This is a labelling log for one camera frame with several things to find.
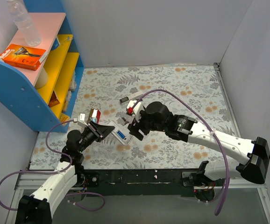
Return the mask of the white remote control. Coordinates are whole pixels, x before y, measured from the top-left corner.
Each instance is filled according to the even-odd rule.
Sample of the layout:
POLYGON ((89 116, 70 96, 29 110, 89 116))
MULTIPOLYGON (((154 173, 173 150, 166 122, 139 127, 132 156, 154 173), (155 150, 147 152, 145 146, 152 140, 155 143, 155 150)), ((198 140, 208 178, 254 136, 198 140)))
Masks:
POLYGON ((113 121, 108 123, 109 126, 114 126, 114 130, 111 134, 124 146, 128 145, 132 140, 133 136, 128 132, 128 129, 124 129, 117 125, 113 121))

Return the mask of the blue battery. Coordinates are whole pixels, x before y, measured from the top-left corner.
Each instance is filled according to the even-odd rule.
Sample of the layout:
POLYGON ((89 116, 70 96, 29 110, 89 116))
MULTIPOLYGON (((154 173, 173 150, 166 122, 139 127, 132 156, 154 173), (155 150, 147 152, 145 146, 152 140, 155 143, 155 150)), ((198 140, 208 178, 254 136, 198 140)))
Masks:
POLYGON ((117 134, 119 135, 119 137, 123 140, 126 139, 126 136, 121 132, 121 131, 117 131, 117 134))

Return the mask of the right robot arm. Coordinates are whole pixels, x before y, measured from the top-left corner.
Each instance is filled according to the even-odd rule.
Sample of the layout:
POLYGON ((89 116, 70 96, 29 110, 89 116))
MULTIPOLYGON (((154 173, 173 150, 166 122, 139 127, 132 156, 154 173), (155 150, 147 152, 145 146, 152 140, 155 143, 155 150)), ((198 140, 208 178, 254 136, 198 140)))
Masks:
POLYGON ((224 178, 242 177, 255 183, 264 184, 270 163, 268 142, 262 137, 255 140, 238 138, 220 131, 210 131, 201 122, 173 114, 161 102, 144 107, 141 102, 130 101, 127 114, 135 118, 128 125, 129 133, 139 140, 151 131, 165 133, 173 140, 205 146, 228 156, 227 162, 204 161, 196 173, 201 185, 224 178))

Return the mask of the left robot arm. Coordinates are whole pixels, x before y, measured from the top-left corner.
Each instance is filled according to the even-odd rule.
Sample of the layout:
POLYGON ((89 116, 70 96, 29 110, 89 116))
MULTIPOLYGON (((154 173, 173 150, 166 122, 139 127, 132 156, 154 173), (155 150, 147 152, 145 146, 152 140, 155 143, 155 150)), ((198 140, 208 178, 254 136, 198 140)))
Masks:
POLYGON ((67 134, 66 145, 60 152, 61 159, 48 179, 30 196, 23 196, 18 204, 16 224, 50 224, 53 215, 73 186, 79 187, 86 181, 82 152, 93 142, 104 140, 114 126, 89 122, 83 132, 72 130, 67 134))

